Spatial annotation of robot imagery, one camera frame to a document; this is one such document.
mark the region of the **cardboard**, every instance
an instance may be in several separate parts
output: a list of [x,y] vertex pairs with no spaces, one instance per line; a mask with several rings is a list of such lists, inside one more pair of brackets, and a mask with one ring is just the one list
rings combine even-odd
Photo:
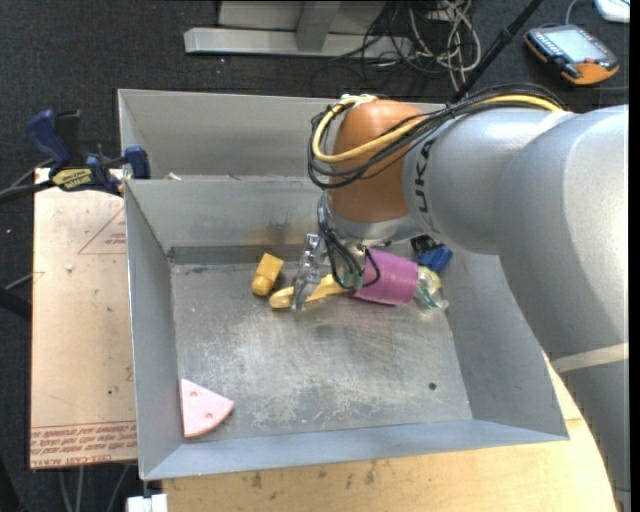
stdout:
[[125,237],[122,198],[35,196],[32,469],[137,456]]

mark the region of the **pink triangle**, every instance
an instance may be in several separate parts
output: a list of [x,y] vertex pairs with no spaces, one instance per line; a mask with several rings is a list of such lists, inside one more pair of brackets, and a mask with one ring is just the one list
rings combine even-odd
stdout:
[[195,437],[214,429],[229,416],[233,402],[187,379],[180,379],[184,437]]

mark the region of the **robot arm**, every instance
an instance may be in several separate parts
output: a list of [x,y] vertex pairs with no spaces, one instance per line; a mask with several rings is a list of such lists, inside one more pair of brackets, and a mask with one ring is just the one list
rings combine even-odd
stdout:
[[[327,128],[345,111],[324,154]],[[300,266],[294,308],[313,289],[310,271],[328,264],[358,290],[371,249],[421,234],[497,254],[552,363],[571,361],[565,381],[612,483],[630,491],[628,106],[578,115],[515,88],[425,114],[366,96],[338,102],[313,128],[319,238]]]

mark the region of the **blue object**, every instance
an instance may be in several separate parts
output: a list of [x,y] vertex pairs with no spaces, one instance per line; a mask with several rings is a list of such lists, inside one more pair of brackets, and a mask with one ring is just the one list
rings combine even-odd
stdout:
[[453,256],[453,251],[446,245],[441,245],[431,251],[423,252],[418,256],[418,263],[434,272],[440,272],[447,266]]
[[56,133],[53,122],[53,110],[43,110],[27,124],[27,135],[31,142],[44,154],[53,158],[55,164],[50,171],[50,176],[60,167],[68,165],[71,154],[60,136]]
[[[140,146],[132,146],[125,150],[124,156],[115,160],[104,161],[102,153],[99,155],[88,155],[86,159],[77,153],[77,123],[80,118],[80,111],[69,115],[61,114],[54,117],[53,110],[48,109],[37,114],[27,124],[27,135],[31,142],[43,153],[51,157],[53,165],[49,169],[49,180],[57,184],[65,192],[77,192],[81,190],[101,190],[109,194],[120,195],[120,185],[122,182],[109,171],[113,164],[128,163],[134,178],[149,179],[151,168],[147,153]],[[56,131],[55,120],[66,121]],[[66,172],[70,177],[54,181],[60,172]]]
[[133,171],[133,177],[136,179],[151,178],[151,169],[147,153],[140,146],[131,146],[124,150],[124,157]]

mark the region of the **bin floor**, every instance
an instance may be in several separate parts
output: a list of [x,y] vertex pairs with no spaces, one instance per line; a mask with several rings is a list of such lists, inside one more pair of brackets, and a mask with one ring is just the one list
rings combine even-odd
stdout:
[[179,377],[235,402],[200,441],[472,418],[445,313],[346,294],[272,310],[255,269],[172,267]]

